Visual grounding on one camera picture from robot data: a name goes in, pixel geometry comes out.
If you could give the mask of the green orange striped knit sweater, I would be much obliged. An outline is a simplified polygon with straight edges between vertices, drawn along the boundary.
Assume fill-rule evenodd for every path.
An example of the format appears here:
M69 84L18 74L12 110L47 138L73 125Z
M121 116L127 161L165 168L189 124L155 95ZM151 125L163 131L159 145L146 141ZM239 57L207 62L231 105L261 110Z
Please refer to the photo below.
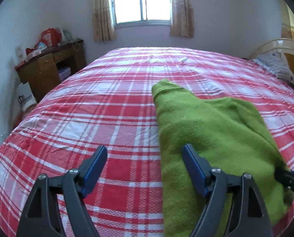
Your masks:
M232 97L199 99L168 80L152 87L159 128L165 236L189 236L204 208L182 160L191 144L210 165L255 179L273 225L287 213L293 194L274 178L286 163L255 106Z

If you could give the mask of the striped pillow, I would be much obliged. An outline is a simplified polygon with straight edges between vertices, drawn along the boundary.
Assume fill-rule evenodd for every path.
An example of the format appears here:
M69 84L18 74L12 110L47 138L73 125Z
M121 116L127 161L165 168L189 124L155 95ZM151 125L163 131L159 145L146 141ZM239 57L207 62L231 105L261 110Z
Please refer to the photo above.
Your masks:
M253 62L279 80L294 87L294 73L290 69L283 53L274 51L263 53L254 58Z

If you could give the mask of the white paper shopping bag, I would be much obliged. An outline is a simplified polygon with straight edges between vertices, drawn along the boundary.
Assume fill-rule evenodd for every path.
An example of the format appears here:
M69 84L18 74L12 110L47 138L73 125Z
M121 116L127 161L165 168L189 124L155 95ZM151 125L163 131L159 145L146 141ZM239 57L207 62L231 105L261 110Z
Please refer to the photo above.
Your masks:
M36 98L34 97L28 82L20 83L18 85L16 89L16 97L23 112L25 112L30 106L37 104Z

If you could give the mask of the cream wooden headboard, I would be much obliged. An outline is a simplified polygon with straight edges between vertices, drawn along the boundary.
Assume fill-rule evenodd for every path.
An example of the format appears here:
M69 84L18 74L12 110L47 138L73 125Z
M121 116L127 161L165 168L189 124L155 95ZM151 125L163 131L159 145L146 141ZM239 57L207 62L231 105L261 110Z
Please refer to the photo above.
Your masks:
M294 73L294 40L287 39L287 38L280 38L269 41L264 45L260 46L256 49L252 55L250 55L250 59L253 60L258 55L267 53L270 51L283 53L285 55L287 63Z

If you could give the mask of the red white plaid bedsheet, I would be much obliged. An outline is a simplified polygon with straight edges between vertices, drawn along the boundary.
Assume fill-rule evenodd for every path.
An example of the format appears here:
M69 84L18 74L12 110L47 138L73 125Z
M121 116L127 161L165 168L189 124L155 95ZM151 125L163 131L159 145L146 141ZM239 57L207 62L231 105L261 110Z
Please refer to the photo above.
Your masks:
M101 236L165 236L159 128L152 87L168 80L199 99L252 103L294 170L294 89L252 60L187 48L120 48L50 91L0 147L0 227L15 236L38 175L55 177L104 145L87 210ZM293 202L273 225L280 236Z

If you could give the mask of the brown wooden desk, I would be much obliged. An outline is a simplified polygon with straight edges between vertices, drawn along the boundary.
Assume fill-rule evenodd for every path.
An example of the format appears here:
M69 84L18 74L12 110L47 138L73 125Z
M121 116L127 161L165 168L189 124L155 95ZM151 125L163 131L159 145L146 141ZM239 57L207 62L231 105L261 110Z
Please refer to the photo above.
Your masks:
M69 74L73 75L86 65L84 41L78 39L65 45L47 48L28 62L15 66L15 70L22 83L29 83L39 102L62 82L60 69L69 69Z

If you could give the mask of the stacked boxes in desk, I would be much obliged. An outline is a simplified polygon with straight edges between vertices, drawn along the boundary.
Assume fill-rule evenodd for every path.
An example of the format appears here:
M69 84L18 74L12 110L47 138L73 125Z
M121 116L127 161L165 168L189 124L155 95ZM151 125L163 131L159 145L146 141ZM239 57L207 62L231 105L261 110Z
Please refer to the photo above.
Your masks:
M65 67L58 70L59 78L61 81L67 79L71 75L71 68Z

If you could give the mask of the white card box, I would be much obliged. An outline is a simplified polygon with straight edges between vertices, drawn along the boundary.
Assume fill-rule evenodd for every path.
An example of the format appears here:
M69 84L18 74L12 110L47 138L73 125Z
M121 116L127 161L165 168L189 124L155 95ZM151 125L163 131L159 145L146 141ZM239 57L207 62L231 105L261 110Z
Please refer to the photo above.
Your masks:
M16 51L16 56L18 58L18 61L21 62L26 62L27 61L27 54L25 51L25 48L23 47L23 45L18 45L15 48Z

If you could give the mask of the red gift bag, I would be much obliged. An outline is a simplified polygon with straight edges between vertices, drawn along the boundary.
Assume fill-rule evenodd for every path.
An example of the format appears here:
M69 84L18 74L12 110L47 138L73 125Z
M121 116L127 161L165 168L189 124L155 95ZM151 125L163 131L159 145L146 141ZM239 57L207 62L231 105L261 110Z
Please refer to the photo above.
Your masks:
M57 47L61 41L61 33L56 28L49 28L41 33L41 41L48 47Z

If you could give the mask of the right beige curtain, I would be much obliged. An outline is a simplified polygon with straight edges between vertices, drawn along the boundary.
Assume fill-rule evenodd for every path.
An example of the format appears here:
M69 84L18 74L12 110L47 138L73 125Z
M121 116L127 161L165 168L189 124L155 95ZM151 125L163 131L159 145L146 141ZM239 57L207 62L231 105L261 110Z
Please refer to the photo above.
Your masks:
M194 10L190 0L171 0L172 19L170 36L194 38Z

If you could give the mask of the beige curtain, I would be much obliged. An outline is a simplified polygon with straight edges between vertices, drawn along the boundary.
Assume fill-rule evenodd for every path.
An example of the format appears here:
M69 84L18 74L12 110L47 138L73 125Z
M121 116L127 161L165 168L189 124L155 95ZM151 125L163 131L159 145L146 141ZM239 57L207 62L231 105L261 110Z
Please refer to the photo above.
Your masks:
M92 27L95 42L115 40L111 0L93 0Z
M194 38L194 10L190 0L171 0L172 19L170 36Z

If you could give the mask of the left beige curtain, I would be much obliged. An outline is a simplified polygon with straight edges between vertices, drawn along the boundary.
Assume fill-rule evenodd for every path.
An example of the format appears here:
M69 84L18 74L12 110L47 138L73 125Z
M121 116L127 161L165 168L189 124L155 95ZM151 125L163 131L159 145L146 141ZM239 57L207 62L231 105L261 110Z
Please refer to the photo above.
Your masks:
M93 0L92 27L95 42L115 40L111 0Z

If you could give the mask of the window with metal frame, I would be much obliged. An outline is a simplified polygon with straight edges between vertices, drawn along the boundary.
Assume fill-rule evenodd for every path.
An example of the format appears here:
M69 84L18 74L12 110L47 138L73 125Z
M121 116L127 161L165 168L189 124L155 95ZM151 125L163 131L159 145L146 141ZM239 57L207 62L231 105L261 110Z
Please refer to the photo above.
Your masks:
M111 0L115 27L169 25L171 0Z

